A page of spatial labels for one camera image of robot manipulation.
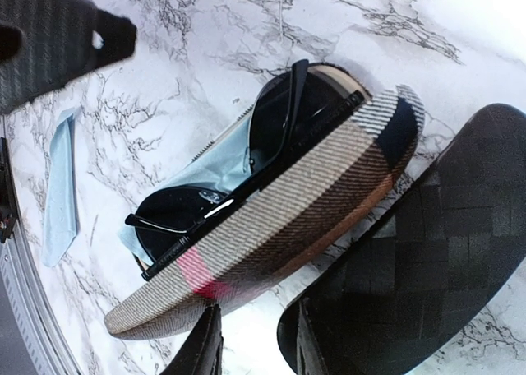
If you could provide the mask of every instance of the white marble countertop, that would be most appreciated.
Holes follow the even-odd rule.
[[[116,340],[103,318],[143,282],[117,231],[147,193],[229,125],[273,74],[299,58],[339,63],[373,89],[411,85],[425,135],[401,184],[315,263],[224,317],[224,373],[292,373],[276,343],[290,302],[360,236],[482,106],[526,111],[526,0],[94,0],[140,29],[136,56],[19,109],[7,136],[39,275],[82,371],[160,373],[185,339]],[[80,233],[40,264],[48,147],[58,115],[76,120]],[[415,374],[524,374],[526,263]]]

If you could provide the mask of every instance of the black sunglasses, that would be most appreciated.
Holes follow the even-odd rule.
[[[206,236],[254,192],[270,184],[365,100],[359,91],[345,99],[319,95],[308,99],[305,88],[309,67],[307,60],[298,61],[290,72],[277,76],[261,91],[249,129],[252,172],[249,179],[228,195],[200,187],[160,190],[146,198],[137,213],[126,218],[126,225],[136,228],[141,245],[154,260],[143,271],[145,280],[157,275]],[[315,80],[309,86],[312,85],[309,93],[315,93],[324,84]],[[303,101],[314,106],[313,113],[300,115]]]

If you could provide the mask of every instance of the metal edge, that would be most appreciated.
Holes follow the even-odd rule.
[[[5,118],[0,122],[0,137],[6,132]],[[13,197],[16,212],[20,208]],[[21,220],[13,235],[0,245],[0,274],[6,285],[16,323],[39,375],[81,375],[82,372],[58,326],[57,319],[39,278]]]

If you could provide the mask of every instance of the blue microfiber cloth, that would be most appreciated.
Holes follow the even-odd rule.
[[[51,167],[44,212],[42,263],[56,266],[77,234],[72,132],[76,108],[58,118],[57,131],[49,146]]]
[[[210,188],[225,194],[231,193],[251,176],[248,164],[250,120],[250,118],[245,118],[226,137],[219,136],[220,139],[204,155],[187,165],[180,173],[153,192],[163,188],[186,185]],[[146,265],[152,265],[153,262],[139,243],[134,227],[123,226],[119,231],[119,238],[124,246]]]

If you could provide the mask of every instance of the black object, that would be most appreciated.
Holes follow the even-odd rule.
[[[487,106],[287,308],[299,374],[399,375],[459,332],[526,256],[526,117]]]
[[[40,375],[36,371],[24,343],[24,337],[16,323],[5,283],[0,277],[0,330],[2,330],[0,333],[0,373],[2,375]]]
[[[328,77],[308,71],[309,67],[316,65],[321,64],[309,65],[307,60],[300,60],[293,64],[289,72],[277,76],[263,88],[250,117],[248,145],[252,176],[232,193],[223,196],[221,202],[211,209],[201,207],[196,195],[200,189],[197,188],[193,199],[188,197],[178,204],[168,199],[171,205],[162,204],[158,200],[162,200],[164,195],[173,193],[175,197],[181,195],[182,190],[187,190],[187,187],[171,187],[143,201],[136,213],[143,217],[142,220],[135,215],[128,216],[126,224],[136,227],[142,247],[154,262],[150,268],[143,270],[145,280],[157,275],[239,209],[250,195],[271,183],[365,100],[359,91],[343,97]],[[348,75],[343,69],[337,69]],[[200,213],[206,209],[213,217],[196,219],[196,208],[200,209]],[[180,234],[170,232],[170,229],[187,231]]]
[[[101,47],[93,43],[102,38]],[[136,27],[86,0],[0,0],[0,114],[131,57]]]
[[[126,224],[136,227],[139,243],[156,260],[197,228],[225,197],[202,187],[164,188],[148,196],[135,215],[126,218]]]
[[[215,305],[205,310],[161,375],[220,375],[222,357],[221,310]]]
[[[0,243],[11,236],[18,219],[15,187],[12,179],[6,138],[0,138]]]

